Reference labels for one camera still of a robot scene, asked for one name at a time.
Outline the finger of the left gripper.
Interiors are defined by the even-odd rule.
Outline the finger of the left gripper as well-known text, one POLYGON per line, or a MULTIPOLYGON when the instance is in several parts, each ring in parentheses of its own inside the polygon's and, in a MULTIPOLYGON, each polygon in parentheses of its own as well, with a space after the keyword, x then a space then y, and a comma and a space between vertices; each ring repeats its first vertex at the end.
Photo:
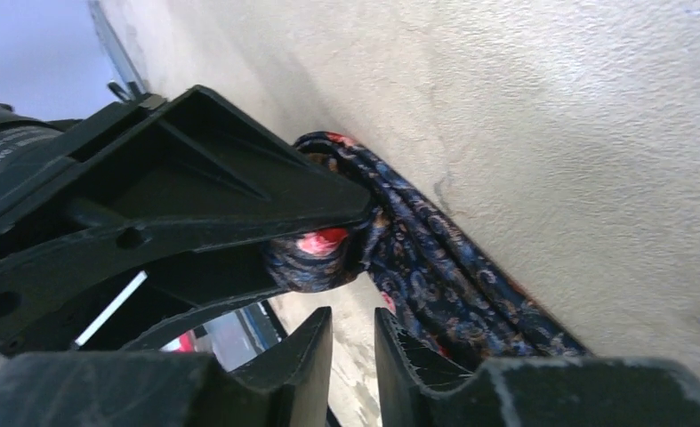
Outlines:
POLYGON ((0 247, 0 353, 153 350, 279 294, 264 239, 67 235, 0 247))

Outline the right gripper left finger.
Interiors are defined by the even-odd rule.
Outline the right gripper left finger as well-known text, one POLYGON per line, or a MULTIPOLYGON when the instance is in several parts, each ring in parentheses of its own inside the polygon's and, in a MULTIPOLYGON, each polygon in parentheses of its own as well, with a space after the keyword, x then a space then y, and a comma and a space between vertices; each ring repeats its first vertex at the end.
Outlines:
POLYGON ((205 353, 32 352, 0 370, 0 426, 322 426, 332 312, 228 372, 205 353))

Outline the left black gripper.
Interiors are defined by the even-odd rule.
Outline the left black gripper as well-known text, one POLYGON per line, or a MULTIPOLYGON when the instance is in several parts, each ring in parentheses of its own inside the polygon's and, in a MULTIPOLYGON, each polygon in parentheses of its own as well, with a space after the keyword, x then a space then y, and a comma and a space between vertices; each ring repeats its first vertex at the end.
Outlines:
POLYGON ((209 88, 41 121, 0 103, 0 247, 67 235, 225 245, 352 223, 365 189, 209 88))

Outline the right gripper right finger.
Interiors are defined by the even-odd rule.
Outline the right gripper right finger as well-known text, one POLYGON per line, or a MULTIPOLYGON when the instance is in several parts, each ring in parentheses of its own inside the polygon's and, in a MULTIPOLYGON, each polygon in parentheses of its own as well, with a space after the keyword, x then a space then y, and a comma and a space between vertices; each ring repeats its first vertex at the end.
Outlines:
POLYGON ((700 426, 700 380, 656 358, 490 358, 471 372, 374 312, 385 426, 700 426))

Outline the dark floral patterned tie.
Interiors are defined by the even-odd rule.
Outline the dark floral patterned tie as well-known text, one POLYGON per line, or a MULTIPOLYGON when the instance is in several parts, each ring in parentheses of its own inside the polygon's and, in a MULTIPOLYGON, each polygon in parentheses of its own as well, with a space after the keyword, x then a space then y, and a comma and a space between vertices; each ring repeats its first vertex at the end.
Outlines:
POLYGON ((314 294, 367 276, 416 340, 461 367, 491 357, 582 357, 588 349, 423 193, 372 150, 338 133, 294 144, 361 185, 370 214, 353 226, 270 241, 265 267, 288 291, 314 294))

